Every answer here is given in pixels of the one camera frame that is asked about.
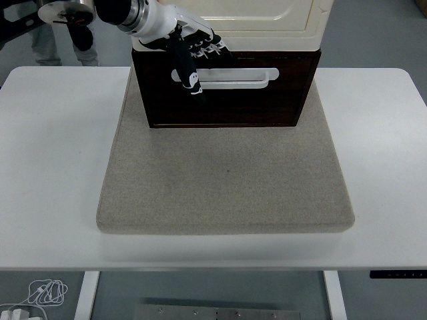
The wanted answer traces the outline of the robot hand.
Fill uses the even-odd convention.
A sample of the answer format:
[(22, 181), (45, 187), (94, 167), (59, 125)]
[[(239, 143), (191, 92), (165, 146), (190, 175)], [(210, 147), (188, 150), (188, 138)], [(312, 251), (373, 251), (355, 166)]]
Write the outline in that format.
[(223, 39), (200, 16), (177, 5), (145, 1), (136, 37), (146, 48), (168, 53), (181, 84), (201, 105), (206, 98), (195, 61), (231, 63), (233, 56)]

